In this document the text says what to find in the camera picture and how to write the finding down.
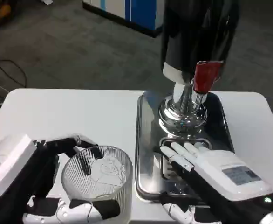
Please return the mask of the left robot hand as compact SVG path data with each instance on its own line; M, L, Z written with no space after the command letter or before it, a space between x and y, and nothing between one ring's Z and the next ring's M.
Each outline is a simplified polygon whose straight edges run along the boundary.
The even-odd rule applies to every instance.
M26 134L0 141L0 224L98 224L120 215L114 199L48 197L59 168L59 155L73 157L90 148L103 158L98 145L82 135L33 140Z

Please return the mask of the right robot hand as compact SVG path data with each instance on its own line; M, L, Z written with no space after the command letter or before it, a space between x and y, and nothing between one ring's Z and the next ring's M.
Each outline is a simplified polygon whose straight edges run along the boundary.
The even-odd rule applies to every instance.
M273 188L235 153L185 142L159 148L204 202L163 193L160 204L180 224L273 224Z

